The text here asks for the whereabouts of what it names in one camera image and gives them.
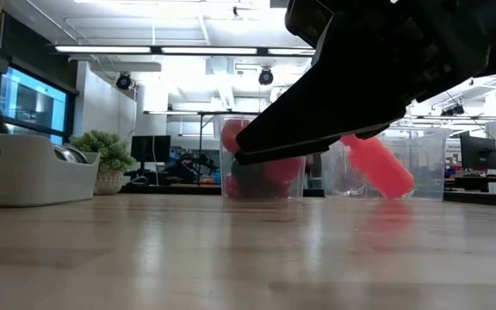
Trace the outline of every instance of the plant pot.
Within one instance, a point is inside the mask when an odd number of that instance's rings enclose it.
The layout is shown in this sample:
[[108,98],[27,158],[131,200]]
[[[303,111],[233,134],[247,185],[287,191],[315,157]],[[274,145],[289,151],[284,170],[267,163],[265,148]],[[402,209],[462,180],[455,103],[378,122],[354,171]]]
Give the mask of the plant pot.
[[96,175],[95,195],[118,194],[124,183],[124,173],[121,171],[98,172]]

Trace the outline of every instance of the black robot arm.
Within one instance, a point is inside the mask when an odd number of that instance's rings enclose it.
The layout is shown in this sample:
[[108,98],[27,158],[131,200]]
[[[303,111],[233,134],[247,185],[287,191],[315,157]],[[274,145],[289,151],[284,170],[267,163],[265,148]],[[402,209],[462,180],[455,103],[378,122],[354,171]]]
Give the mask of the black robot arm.
[[413,99],[496,74],[496,0],[291,0],[285,18],[313,67],[238,135],[241,164],[369,138]]

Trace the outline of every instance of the white tray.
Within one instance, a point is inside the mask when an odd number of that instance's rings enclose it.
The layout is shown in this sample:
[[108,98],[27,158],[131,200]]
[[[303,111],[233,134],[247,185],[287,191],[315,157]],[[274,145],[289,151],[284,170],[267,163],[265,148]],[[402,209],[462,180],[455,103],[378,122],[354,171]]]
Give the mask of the white tray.
[[0,207],[34,207],[93,198],[99,153],[88,164],[55,156],[48,138],[0,134]]

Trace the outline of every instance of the window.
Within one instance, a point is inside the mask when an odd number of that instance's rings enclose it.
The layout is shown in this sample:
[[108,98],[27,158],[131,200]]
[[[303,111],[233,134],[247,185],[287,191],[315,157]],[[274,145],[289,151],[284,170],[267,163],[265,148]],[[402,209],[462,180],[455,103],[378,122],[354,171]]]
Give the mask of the window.
[[67,99],[65,92],[16,68],[1,76],[0,109],[10,133],[42,135],[62,144]]

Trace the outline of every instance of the potted plant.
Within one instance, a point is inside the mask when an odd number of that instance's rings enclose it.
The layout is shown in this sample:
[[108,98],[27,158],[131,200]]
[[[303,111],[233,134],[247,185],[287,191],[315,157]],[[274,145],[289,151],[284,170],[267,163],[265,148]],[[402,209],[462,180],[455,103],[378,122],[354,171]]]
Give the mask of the potted plant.
[[129,156],[128,144],[115,133],[92,130],[70,144],[82,152],[99,152],[101,161],[95,184],[95,195],[114,195],[123,185],[124,172],[135,160]]

